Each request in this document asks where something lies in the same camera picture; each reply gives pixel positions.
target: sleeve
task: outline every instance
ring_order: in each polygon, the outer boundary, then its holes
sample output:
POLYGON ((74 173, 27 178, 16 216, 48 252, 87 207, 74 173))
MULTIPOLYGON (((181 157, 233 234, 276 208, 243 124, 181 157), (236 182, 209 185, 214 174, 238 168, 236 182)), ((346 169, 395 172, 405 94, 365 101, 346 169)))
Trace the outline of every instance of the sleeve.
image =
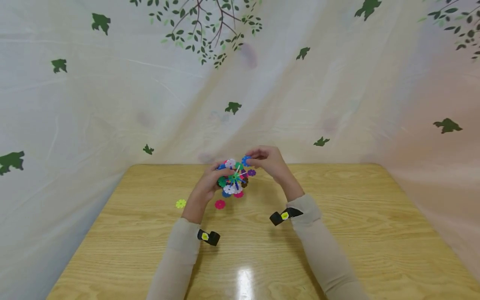
POLYGON ((329 300, 368 300, 332 234, 323 224, 322 213, 313 198, 304 195, 289 203, 303 212, 290 220, 303 245, 310 268, 329 300))
POLYGON ((197 261, 200 225, 180 218, 172 228, 167 248, 148 291, 147 300, 183 300, 197 261))

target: fabric backdrop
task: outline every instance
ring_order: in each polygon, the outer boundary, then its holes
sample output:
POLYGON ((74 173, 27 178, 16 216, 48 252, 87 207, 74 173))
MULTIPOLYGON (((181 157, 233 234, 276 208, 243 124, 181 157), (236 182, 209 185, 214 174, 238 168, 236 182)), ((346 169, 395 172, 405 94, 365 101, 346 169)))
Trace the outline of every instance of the fabric backdrop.
POLYGON ((0 8, 0 299, 48 295, 129 166, 256 144, 382 164, 480 279, 476 0, 0 8))

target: black wristband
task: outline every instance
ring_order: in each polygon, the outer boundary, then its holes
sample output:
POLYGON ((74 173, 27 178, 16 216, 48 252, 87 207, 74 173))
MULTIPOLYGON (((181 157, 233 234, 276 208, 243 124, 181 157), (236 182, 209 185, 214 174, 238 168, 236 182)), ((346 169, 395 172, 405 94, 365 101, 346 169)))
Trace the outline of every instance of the black wristband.
POLYGON ((203 240, 207 244, 210 244, 212 246, 216 246, 218 244, 218 241, 220 240, 220 235, 216 233, 215 231, 211 231, 210 234, 206 233, 203 230, 198 230, 197 233, 197 238, 199 240, 203 240))
POLYGON ((278 224, 282 223, 287 219, 301 215, 303 215, 303 212, 301 212, 300 210, 293 207, 288 207, 281 214, 278 212, 274 212, 270 216, 270 221, 272 221, 273 225, 277 226, 278 224))

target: tabletop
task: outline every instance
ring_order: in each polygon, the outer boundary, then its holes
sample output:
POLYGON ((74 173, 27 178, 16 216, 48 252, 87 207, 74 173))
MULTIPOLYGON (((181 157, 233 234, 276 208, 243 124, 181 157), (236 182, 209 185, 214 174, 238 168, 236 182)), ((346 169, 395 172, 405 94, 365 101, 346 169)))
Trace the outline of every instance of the tabletop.
MULTIPOLYGON (((168 235, 205 166, 137 165, 123 176, 48 300, 145 299, 168 235)), ((371 299, 478 300, 480 286, 390 177, 374 164, 290 165, 371 299)), ((281 188, 262 170, 243 198, 215 200, 186 299, 325 299, 289 221, 281 188)))

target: yellow flower piece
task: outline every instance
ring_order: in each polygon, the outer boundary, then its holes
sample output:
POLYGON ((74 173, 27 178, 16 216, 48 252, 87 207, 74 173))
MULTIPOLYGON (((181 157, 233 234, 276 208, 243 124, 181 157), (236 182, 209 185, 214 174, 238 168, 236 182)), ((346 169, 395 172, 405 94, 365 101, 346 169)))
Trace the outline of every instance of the yellow flower piece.
POLYGON ((175 203, 175 206, 177 208, 184 208, 186 204, 187 204, 187 201, 185 199, 180 199, 177 201, 177 203, 175 203))

